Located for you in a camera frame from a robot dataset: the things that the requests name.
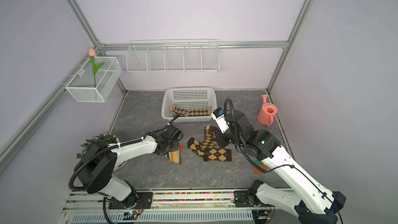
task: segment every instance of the green plant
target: green plant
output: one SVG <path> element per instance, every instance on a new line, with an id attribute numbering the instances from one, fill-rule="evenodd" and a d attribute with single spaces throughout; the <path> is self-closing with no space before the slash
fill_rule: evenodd
<path id="1" fill-rule="evenodd" d="M 101 63 L 98 63 L 98 64 L 96 64 L 96 63 L 94 62 L 94 57 L 95 57 L 97 54 L 96 54 L 96 52 L 95 52 L 95 50 L 94 50 L 93 48 L 90 48 L 90 49 L 88 50 L 88 55 L 89 55 L 89 57 L 90 57 L 91 66 L 93 67 L 94 87 L 97 87 L 96 74 L 97 74 L 98 69 L 100 69 L 100 67 L 102 67 L 102 65 L 104 65 L 105 62 L 101 62 Z"/>
<path id="2" fill-rule="evenodd" d="M 100 134 L 99 136 L 95 136 L 92 139 L 86 139 L 87 143 L 81 144 L 80 146 L 84 148 L 84 150 L 82 151 L 82 153 L 77 153 L 76 158 L 82 158 L 84 156 L 84 154 L 86 154 L 86 152 L 93 146 L 93 144 L 95 144 L 96 142 L 103 140 L 105 141 L 107 144 L 115 144 L 117 143 L 116 140 L 116 136 L 112 135 L 112 134 Z"/>

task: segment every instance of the white plastic basket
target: white plastic basket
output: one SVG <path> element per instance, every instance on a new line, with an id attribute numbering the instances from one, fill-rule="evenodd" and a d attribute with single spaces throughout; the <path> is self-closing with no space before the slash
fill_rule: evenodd
<path id="1" fill-rule="evenodd" d="M 87 62 L 65 86 L 65 89 L 78 102 L 105 102 L 122 73 L 116 57 L 95 56 L 94 61 L 96 64 L 105 62 L 96 74 L 97 87 L 94 87 L 90 59 L 87 59 Z"/>
<path id="2" fill-rule="evenodd" d="M 173 119 L 170 112 L 170 106 L 176 105 L 185 109 L 207 108 L 211 107 L 214 111 L 217 109 L 216 93 L 210 87 L 185 87 L 171 88 L 166 91 L 162 104 L 162 118 Z M 211 116 L 192 116 L 179 117 L 175 122 L 198 122 L 209 121 Z"/>

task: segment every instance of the brown argyle sock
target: brown argyle sock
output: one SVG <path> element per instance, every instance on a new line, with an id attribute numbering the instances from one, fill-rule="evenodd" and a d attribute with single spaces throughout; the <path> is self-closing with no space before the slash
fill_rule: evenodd
<path id="1" fill-rule="evenodd" d="M 217 127 L 213 126 L 207 126 L 205 127 L 205 140 L 202 145 L 202 149 L 204 148 L 213 148 L 216 146 L 216 134 L 214 134 L 214 131 L 217 130 Z"/>
<path id="2" fill-rule="evenodd" d="M 177 107 L 176 105 L 170 106 L 170 112 L 173 116 L 177 114 L 181 114 L 183 117 L 192 117 L 192 116 L 210 116 L 211 115 L 211 107 L 208 108 L 196 108 L 196 109 L 184 109 Z"/>
<path id="3" fill-rule="evenodd" d="M 187 142 L 188 149 L 203 158 L 203 161 L 210 160 L 230 162 L 232 161 L 231 149 L 214 148 L 216 145 L 214 131 L 217 127 L 205 127 L 205 142 L 202 144 L 194 138 Z"/>

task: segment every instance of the white wire shelf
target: white wire shelf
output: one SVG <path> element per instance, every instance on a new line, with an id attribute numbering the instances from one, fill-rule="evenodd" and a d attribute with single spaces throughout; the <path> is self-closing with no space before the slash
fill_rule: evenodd
<path id="1" fill-rule="evenodd" d="M 116 57 L 95 56 L 94 61 L 96 64 L 105 63 L 96 73 L 96 87 L 89 59 L 65 86 L 77 102 L 106 102 L 122 73 Z"/>
<path id="2" fill-rule="evenodd" d="M 131 43 L 126 53 L 130 73 L 219 72 L 218 42 Z"/>

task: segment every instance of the watering can spout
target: watering can spout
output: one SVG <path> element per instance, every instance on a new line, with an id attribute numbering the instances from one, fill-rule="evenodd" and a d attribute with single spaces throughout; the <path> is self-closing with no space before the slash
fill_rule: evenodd
<path id="1" fill-rule="evenodd" d="M 267 95 L 262 95 L 261 97 L 263 97 L 263 104 L 267 103 Z"/>

